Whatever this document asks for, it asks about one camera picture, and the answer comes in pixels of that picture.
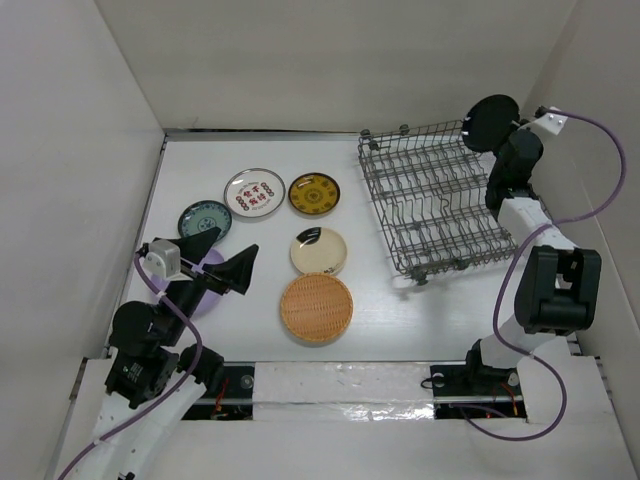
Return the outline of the blue green patterned plate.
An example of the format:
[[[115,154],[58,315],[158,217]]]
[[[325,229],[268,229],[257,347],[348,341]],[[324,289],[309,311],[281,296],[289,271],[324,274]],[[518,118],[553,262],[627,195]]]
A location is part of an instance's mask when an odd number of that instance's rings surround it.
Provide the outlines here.
[[[190,237],[214,228],[220,230],[216,242],[221,242],[232,227],[232,215],[223,204],[214,200],[202,200],[187,207],[180,215],[177,230],[182,238]]]

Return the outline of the glossy black plate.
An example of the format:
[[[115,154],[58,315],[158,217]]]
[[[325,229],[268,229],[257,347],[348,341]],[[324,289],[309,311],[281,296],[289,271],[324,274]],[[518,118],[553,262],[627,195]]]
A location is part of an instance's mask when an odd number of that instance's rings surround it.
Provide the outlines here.
[[[464,145],[477,153],[494,152],[518,126],[520,109],[510,96],[494,94],[476,103],[462,121]]]

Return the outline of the white plate red characters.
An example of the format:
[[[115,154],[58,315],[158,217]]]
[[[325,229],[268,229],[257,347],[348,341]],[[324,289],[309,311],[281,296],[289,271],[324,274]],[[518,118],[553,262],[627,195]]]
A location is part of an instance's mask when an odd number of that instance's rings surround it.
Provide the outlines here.
[[[243,218],[263,218],[277,211],[285,200],[285,184],[275,172],[250,168],[234,175],[224,189],[227,208]]]

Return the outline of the cream plate black brushstroke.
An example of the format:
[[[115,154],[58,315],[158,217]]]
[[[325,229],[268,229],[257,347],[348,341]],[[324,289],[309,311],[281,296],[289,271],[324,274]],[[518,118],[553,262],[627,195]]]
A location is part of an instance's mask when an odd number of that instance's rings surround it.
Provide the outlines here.
[[[344,238],[326,227],[311,227],[300,232],[290,246],[292,264],[301,274],[335,275],[344,267],[347,255]]]

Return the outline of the woven bamboo plate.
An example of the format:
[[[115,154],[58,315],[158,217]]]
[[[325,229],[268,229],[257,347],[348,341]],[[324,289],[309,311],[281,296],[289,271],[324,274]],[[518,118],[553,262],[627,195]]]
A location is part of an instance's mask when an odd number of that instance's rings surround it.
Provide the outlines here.
[[[354,311],[351,293],[338,278],[309,273],[292,281],[280,300],[286,329],[309,343],[327,343],[349,327]]]

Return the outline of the yellow brown patterned plate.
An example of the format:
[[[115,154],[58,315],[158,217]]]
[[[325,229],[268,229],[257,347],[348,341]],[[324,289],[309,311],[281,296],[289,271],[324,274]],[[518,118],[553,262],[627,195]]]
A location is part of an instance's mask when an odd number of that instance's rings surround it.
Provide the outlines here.
[[[333,177],[310,172],[293,180],[288,188],[287,198],[297,212],[321,216],[336,208],[341,199],[341,188]]]

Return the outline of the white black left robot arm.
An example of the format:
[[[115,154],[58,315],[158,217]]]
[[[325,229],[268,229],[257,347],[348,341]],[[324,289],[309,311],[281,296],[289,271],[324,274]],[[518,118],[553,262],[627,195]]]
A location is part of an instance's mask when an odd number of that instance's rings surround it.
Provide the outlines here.
[[[257,245],[206,264],[219,229],[156,238],[133,265],[156,300],[116,310],[109,344],[116,355],[94,427],[92,453],[77,479],[141,479],[184,414],[224,386],[224,359],[205,347],[192,317],[204,296],[249,289]]]

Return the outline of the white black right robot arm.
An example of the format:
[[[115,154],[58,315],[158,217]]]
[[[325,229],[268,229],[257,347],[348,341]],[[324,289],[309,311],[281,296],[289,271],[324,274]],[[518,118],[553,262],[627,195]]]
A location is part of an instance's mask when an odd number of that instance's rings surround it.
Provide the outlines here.
[[[512,316],[466,355],[462,383],[480,394],[507,381],[520,359],[542,344],[591,327],[602,259],[553,224],[530,185],[543,154],[536,134],[513,125],[487,131],[465,126],[462,139],[474,152],[494,154],[485,203],[526,258]]]

